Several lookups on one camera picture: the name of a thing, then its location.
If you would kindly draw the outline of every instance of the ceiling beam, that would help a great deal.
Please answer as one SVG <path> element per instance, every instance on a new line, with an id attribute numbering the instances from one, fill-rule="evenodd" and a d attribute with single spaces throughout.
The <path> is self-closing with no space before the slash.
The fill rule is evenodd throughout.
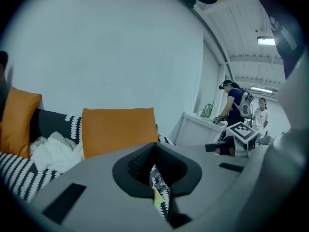
<path id="1" fill-rule="evenodd" d="M 255 98 L 266 98 L 267 100 L 273 101 L 273 102 L 278 102 L 279 101 L 276 99 L 276 97 L 271 97 L 267 94 L 260 94 L 260 93 L 255 93 L 255 92 L 250 92 Z"/>
<path id="2" fill-rule="evenodd" d="M 222 9 L 225 9 L 229 6 L 233 6 L 235 4 L 240 4 L 240 3 L 244 3 L 247 1 L 252 1 L 252 0 L 218 0 L 216 3 L 214 4 L 204 4 L 204 3 L 200 3 L 198 2 L 198 6 L 201 8 L 201 10 L 205 13 L 205 14 L 210 14 Z"/>
<path id="3" fill-rule="evenodd" d="M 253 85 L 253 86 L 258 86 L 258 87 L 266 86 L 266 87 L 273 87 L 276 89 L 279 89 L 281 87 L 281 84 L 278 84 L 278 83 L 273 83 L 273 82 L 264 81 L 264 80 L 251 79 L 251 78 L 243 78 L 243 77 L 236 77 L 235 82 L 238 84 L 243 83 L 246 85 Z"/>
<path id="4" fill-rule="evenodd" d="M 272 57 L 230 57 L 231 62 L 253 62 L 253 63 L 267 63 L 283 65 L 281 58 Z"/>

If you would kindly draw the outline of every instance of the person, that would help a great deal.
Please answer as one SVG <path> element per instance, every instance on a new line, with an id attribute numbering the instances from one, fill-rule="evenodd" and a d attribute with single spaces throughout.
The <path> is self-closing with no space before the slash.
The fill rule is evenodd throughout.
<path id="1" fill-rule="evenodd" d="M 199 0 L 202 3 L 215 3 L 217 0 Z M 293 71 L 307 45 L 299 23 L 293 14 L 280 2 L 288 0 L 259 0 L 268 14 L 276 48 L 283 60 L 285 78 Z"/>
<path id="2" fill-rule="evenodd" d="M 268 109 L 266 107 L 266 99 L 260 98 L 259 99 L 259 108 L 253 114 L 253 124 L 252 129 L 261 132 L 267 125 L 269 119 Z"/>
<path id="3" fill-rule="evenodd" d="M 228 93 L 226 106 L 221 114 L 213 120 L 213 122 L 218 124 L 226 115 L 228 115 L 226 119 L 228 127 L 238 122 L 244 122 L 244 118 L 240 116 L 239 109 L 235 106 L 235 104 L 237 106 L 240 105 L 243 94 L 239 85 L 231 80 L 225 80 L 222 84 L 222 87 L 225 92 Z"/>

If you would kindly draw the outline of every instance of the wall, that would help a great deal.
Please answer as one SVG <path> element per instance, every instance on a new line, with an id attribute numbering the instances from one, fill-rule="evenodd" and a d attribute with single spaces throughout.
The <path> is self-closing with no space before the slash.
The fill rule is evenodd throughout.
<path id="1" fill-rule="evenodd" d="M 202 31 L 177 0 L 27 0 L 0 48 L 10 83 L 41 93 L 41 108 L 154 107 L 169 135 L 195 106 Z"/>
<path id="2" fill-rule="evenodd" d="M 216 85 L 216 96 L 213 101 L 210 118 L 215 118 L 219 116 L 221 113 L 220 109 L 221 109 L 221 104 L 222 104 L 223 92 L 219 89 L 219 85 L 221 85 L 222 82 L 225 80 L 225 71 L 226 71 L 226 65 L 221 64 L 219 66 L 218 82 Z"/>
<path id="3" fill-rule="evenodd" d="M 259 99 L 260 97 L 255 97 L 252 101 L 253 111 L 255 111 L 259 107 Z M 270 136 L 278 137 L 282 135 L 282 132 L 287 132 L 291 128 L 291 126 L 281 105 L 278 102 L 270 101 L 267 98 L 266 101 L 267 109 L 269 112 L 269 123 L 267 127 L 263 130 L 263 134 L 265 134 L 266 131 L 269 131 Z"/>
<path id="4" fill-rule="evenodd" d="M 222 102 L 221 102 L 219 115 L 221 114 L 221 112 L 225 108 L 226 102 L 227 102 L 227 93 L 224 90 L 222 90 L 221 92 L 223 93 L 223 95 L 222 95 Z"/>
<path id="5" fill-rule="evenodd" d="M 203 68 L 197 95 L 197 102 L 194 108 L 195 113 L 198 113 L 208 103 L 213 105 L 218 88 L 218 76 L 219 64 L 209 48 L 204 44 Z"/>

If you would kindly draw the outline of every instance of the ceiling light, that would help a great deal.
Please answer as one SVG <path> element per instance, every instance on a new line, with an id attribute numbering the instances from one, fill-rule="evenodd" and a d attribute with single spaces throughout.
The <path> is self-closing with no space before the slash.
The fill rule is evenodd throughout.
<path id="1" fill-rule="evenodd" d="M 263 88 L 259 88 L 259 87 L 251 87 L 251 89 L 266 92 L 266 93 L 272 93 L 271 90 L 267 90 L 267 89 L 263 89 Z"/>
<path id="2" fill-rule="evenodd" d="M 273 37 L 257 37 L 257 43 L 262 45 L 276 45 Z"/>

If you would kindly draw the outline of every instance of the orange pillow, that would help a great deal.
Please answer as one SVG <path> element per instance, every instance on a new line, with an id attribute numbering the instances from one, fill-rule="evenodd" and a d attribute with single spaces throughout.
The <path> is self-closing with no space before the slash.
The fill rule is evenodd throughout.
<path id="1" fill-rule="evenodd" d="M 1 152 L 29 158 L 30 121 L 41 99 L 41 94 L 10 89 L 2 117 Z"/>
<path id="2" fill-rule="evenodd" d="M 158 142 L 153 108 L 83 109 L 85 159 L 118 149 Z"/>

